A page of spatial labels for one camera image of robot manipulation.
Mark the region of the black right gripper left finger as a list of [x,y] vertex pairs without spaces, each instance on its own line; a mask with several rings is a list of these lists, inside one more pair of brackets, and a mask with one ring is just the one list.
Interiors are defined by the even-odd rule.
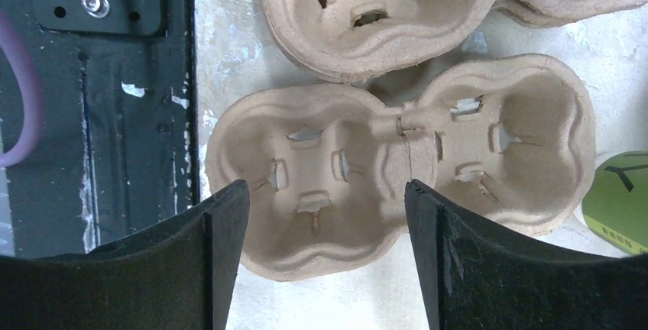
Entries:
[[224,329],[248,225],[236,180],[86,254],[1,259],[3,329]]

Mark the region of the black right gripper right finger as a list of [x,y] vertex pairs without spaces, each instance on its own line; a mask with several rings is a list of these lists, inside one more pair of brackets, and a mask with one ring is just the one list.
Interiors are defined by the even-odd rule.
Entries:
[[528,237],[419,180],[404,193],[431,329],[645,329],[647,257]]

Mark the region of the single brown pulp carrier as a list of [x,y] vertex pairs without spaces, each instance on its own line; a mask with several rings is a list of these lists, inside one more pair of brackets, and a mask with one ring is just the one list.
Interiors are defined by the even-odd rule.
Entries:
[[581,79],[534,53],[461,63],[400,107],[337,83],[247,95],[217,121],[205,164],[211,189],[249,186],[244,267],[294,281],[382,257],[407,231],[411,180],[544,235],[592,185],[595,136]]

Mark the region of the brown pulp cup carrier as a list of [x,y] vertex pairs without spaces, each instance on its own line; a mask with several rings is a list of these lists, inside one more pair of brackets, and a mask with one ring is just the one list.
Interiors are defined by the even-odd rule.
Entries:
[[414,66],[459,45],[496,9],[550,28],[647,0],[261,0],[277,46],[320,79],[353,83]]

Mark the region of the green paper coffee cup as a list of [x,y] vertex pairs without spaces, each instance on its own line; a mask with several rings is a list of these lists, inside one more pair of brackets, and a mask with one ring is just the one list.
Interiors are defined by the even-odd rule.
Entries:
[[595,159],[591,188],[582,200],[587,227],[629,255],[647,252],[647,152],[604,153]]

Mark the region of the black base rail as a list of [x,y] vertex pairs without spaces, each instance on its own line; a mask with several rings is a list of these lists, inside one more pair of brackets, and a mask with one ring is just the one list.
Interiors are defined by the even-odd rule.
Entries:
[[85,253],[198,199],[194,0],[1,0],[43,90],[1,171],[1,253]]

